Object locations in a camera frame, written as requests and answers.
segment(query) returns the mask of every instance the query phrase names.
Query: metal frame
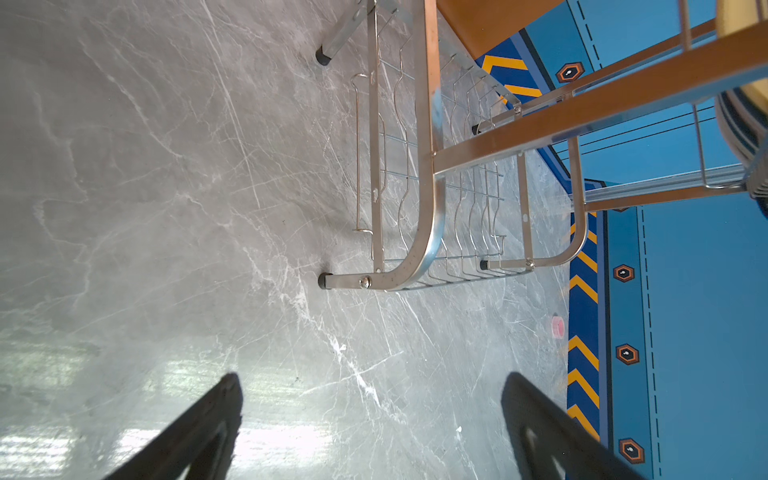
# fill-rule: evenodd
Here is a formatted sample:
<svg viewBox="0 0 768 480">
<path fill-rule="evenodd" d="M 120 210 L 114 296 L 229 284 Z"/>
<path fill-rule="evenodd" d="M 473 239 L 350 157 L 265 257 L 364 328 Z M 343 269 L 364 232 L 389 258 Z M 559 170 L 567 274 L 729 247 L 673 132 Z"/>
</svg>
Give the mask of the metal frame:
<svg viewBox="0 0 768 480">
<path fill-rule="evenodd" d="M 352 20 L 337 22 L 331 38 L 323 42 L 320 50 L 329 51 L 336 48 L 339 39 L 344 40 L 354 30 L 350 22 L 360 22 L 350 14 L 354 5 L 345 11 Z M 379 5 L 389 12 L 397 12 L 399 7 L 393 0 L 379 0 Z M 367 15 L 369 26 L 369 81 L 372 89 L 378 88 L 378 43 L 376 35 L 376 0 L 368 0 Z M 412 13 L 413 33 L 411 42 L 415 52 L 415 116 L 417 133 L 417 170 L 419 172 L 419 219 L 415 238 L 407 256 L 389 272 L 383 269 L 383 255 L 379 257 L 379 241 L 381 225 L 374 224 L 371 228 L 373 236 L 374 272 L 332 275 L 322 273 L 318 283 L 322 288 L 353 288 L 373 290 L 400 290 L 410 288 L 428 273 L 430 265 L 437 257 L 443 241 L 445 229 L 445 176 L 453 171 L 466 169 L 480 164 L 501 160 L 534 148 L 545 147 L 549 144 L 568 140 L 571 159 L 571 184 L 573 190 L 575 234 L 571 244 L 563 252 L 553 257 L 533 257 L 530 228 L 530 217 L 527 212 L 528 225 L 523 225 L 525 258 L 520 260 L 491 260 L 481 262 L 481 269 L 497 271 L 501 276 L 525 273 L 537 266 L 554 266 L 572 260 L 587 238 L 587 215 L 589 211 L 609 210 L 626 207 L 628 204 L 648 204 L 658 201 L 672 201 L 690 197 L 705 197 L 718 194 L 729 194 L 744 191 L 744 182 L 730 184 L 727 188 L 708 188 L 706 177 L 699 186 L 686 187 L 677 190 L 660 190 L 640 192 L 631 188 L 622 197 L 612 197 L 606 200 L 592 201 L 588 204 L 584 192 L 584 178 L 581 172 L 581 156 L 579 154 L 578 136 L 609 127 L 642 115 L 654 113 L 682 103 L 694 103 L 729 88 L 750 83 L 768 76 L 768 51 L 754 48 L 754 45 L 768 45 L 768 22 L 761 22 L 733 35 L 717 39 L 694 49 L 684 48 L 677 56 L 668 58 L 642 70 L 616 78 L 638 65 L 647 63 L 664 56 L 676 49 L 670 40 L 662 42 L 646 51 L 635 55 L 635 63 L 630 60 L 619 62 L 617 66 L 608 68 L 608 72 L 599 71 L 584 77 L 564 88 L 552 91 L 540 98 L 535 104 L 529 102 L 523 108 L 515 109 L 513 103 L 512 116 L 515 121 L 499 124 L 494 119 L 489 124 L 494 127 L 476 137 L 461 143 L 443 148 L 443 118 L 442 94 L 440 86 L 441 66 L 439 60 L 440 38 L 438 35 L 437 7 L 435 0 L 416 0 L 413 2 Z M 711 25 L 705 24 L 694 29 L 694 35 L 702 38 L 711 32 Z M 480 77 L 485 80 L 488 75 Z M 574 95 L 597 83 L 609 78 L 614 81 Z M 378 120 L 374 116 L 377 102 L 376 94 L 371 98 L 371 138 L 378 138 Z M 524 114 L 550 105 L 536 113 Z M 525 160 L 518 157 L 518 181 L 521 192 L 527 190 L 525 180 Z M 371 148 L 371 171 L 378 172 L 378 146 Z M 372 190 L 380 185 L 380 179 L 372 174 Z M 372 192 L 372 215 L 380 216 L 376 209 L 377 195 Z M 521 207 L 526 210 L 527 202 L 522 201 Z"/>
</svg>

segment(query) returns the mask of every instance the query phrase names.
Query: chevron stripe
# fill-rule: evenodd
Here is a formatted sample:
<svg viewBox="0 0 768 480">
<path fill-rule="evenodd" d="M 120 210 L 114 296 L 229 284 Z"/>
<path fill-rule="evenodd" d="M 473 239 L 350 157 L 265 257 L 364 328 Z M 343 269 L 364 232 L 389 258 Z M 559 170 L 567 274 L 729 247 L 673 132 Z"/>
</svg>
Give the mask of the chevron stripe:
<svg viewBox="0 0 768 480">
<path fill-rule="evenodd" d="M 592 260 L 586 253 L 584 253 L 584 251 L 579 252 L 578 257 L 582 262 L 586 263 L 588 267 L 594 270 L 595 273 L 598 271 L 598 263 Z"/>
<path fill-rule="evenodd" d="M 589 420 L 587 420 L 587 417 L 584 416 L 584 413 L 581 412 L 581 409 L 578 408 L 578 405 L 574 405 L 568 409 L 568 416 L 570 416 L 572 419 L 577 419 L 578 422 L 581 423 L 581 426 L 584 427 L 584 430 L 587 431 L 587 433 L 592 435 L 598 442 L 600 441 L 598 431 L 595 430 Z"/>
<path fill-rule="evenodd" d="M 573 235 L 574 233 L 576 233 L 576 225 L 571 225 L 571 235 Z M 589 231 L 587 232 L 587 238 L 588 238 L 588 239 L 589 239 L 589 240 L 590 240 L 592 243 L 594 243 L 595 245 L 597 245 L 597 244 L 598 244 L 598 236 L 597 236 L 597 235 L 595 235 L 595 234 L 594 234 L 594 232 L 593 232 L 592 230 L 589 230 Z"/>
<path fill-rule="evenodd" d="M 581 372 L 578 371 L 578 369 L 573 369 L 570 372 L 568 372 L 568 385 L 570 386 L 572 383 L 578 383 L 581 385 L 581 388 L 584 389 L 584 392 L 589 395 L 589 398 L 592 399 L 592 403 L 594 403 L 594 406 L 600 408 L 600 396 L 597 392 L 594 391 L 592 388 L 592 385 L 587 382 L 587 379 L 584 378 L 584 376 L 581 374 Z"/>
<path fill-rule="evenodd" d="M 528 67 L 525 66 L 525 62 L 518 58 L 504 58 L 495 57 L 494 55 L 486 55 L 482 61 L 482 69 L 488 73 L 491 73 L 491 69 L 494 67 L 514 68 L 515 70 L 528 70 Z"/>
<path fill-rule="evenodd" d="M 600 360 L 591 350 L 589 350 L 589 348 L 587 348 L 587 345 L 578 337 L 578 335 L 574 335 L 572 339 L 568 340 L 568 352 L 573 349 L 579 349 L 579 351 L 587 357 L 587 360 L 589 360 L 589 363 L 592 364 L 594 369 L 600 370 Z"/>
<path fill-rule="evenodd" d="M 571 278 L 571 290 L 575 287 L 580 287 L 584 293 L 589 295 L 592 300 L 594 300 L 595 303 L 598 302 L 598 293 L 595 292 L 591 286 L 587 285 L 587 282 L 584 282 L 582 278 L 579 275 L 574 275 L 573 278 Z"/>
<path fill-rule="evenodd" d="M 526 97 L 541 97 L 541 90 L 538 88 L 517 87 L 515 85 L 505 85 L 505 87 L 515 95 L 525 95 Z"/>
</svg>

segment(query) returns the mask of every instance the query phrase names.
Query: hexagon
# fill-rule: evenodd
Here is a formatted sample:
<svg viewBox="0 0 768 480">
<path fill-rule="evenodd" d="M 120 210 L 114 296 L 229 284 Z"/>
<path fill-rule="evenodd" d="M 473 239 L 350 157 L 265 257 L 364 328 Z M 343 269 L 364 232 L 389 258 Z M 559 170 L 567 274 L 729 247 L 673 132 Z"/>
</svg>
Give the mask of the hexagon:
<svg viewBox="0 0 768 480">
<path fill-rule="evenodd" d="M 622 346 L 616 347 L 616 358 L 627 365 L 634 365 L 635 363 L 640 363 L 640 352 L 632 345 L 625 343 Z"/>
<path fill-rule="evenodd" d="M 645 449 L 633 439 L 619 440 L 619 452 L 633 465 L 645 463 Z"/>
<path fill-rule="evenodd" d="M 580 61 L 576 61 L 574 63 L 567 63 L 563 65 L 563 68 L 561 68 L 558 71 L 558 74 L 555 75 L 558 78 L 558 81 L 560 83 L 566 84 L 568 82 L 571 82 L 573 80 L 576 80 L 580 76 L 582 76 L 585 72 L 584 64 Z"/>
<path fill-rule="evenodd" d="M 614 278 L 624 283 L 634 280 L 634 268 L 628 265 L 619 265 L 614 268 Z"/>
</svg>

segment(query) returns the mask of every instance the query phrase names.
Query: hexagonal bolt graphic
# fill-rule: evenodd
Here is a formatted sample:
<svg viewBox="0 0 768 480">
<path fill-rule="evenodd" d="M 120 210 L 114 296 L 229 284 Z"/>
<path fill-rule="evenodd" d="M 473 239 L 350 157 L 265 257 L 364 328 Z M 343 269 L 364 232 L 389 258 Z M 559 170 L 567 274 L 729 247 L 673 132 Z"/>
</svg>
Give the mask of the hexagonal bolt graphic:
<svg viewBox="0 0 768 480">
<path fill-rule="evenodd" d="M 645 449 L 633 439 L 619 440 L 619 452 L 631 464 L 645 463 Z"/>
<path fill-rule="evenodd" d="M 582 76 L 584 72 L 584 64 L 582 64 L 580 61 L 576 61 L 574 63 L 567 63 L 563 65 L 563 68 L 561 68 L 555 76 L 558 78 L 560 83 L 567 84 L 568 82 L 576 80 Z"/>
<path fill-rule="evenodd" d="M 616 347 L 616 358 L 627 365 L 634 365 L 635 363 L 640 363 L 640 352 L 632 345 L 624 344 Z"/>
<path fill-rule="evenodd" d="M 634 280 L 634 268 L 627 265 L 619 265 L 614 268 L 614 278 L 624 283 Z"/>
</svg>

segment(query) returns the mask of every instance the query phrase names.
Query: black rubber foot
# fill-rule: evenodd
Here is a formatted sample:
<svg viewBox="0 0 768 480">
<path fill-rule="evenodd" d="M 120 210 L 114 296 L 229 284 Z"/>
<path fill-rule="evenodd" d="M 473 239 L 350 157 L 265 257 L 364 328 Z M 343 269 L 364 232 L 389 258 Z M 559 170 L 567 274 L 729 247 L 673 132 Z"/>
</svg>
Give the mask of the black rubber foot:
<svg viewBox="0 0 768 480">
<path fill-rule="evenodd" d="M 768 218 L 768 197 L 758 197 L 757 206 L 760 208 L 760 211 L 763 212 L 765 218 Z"/>
<path fill-rule="evenodd" d="M 331 290 L 326 286 L 326 277 L 329 275 L 333 275 L 333 273 L 322 272 L 320 276 L 317 277 L 317 285 L 323 290 Z"/>
<path fill-rule="evenodd" d="M 320 45 L 320 48 L 318 48 L 317 51 L 315 52 L 315 58 L 317 58 L 317 63 L 321 64 L 323 67 L 325 67 L 331 62 L 331 57 L 326 57 L 325 55 L 323 55 L 322 45 Z"/>
</svg>

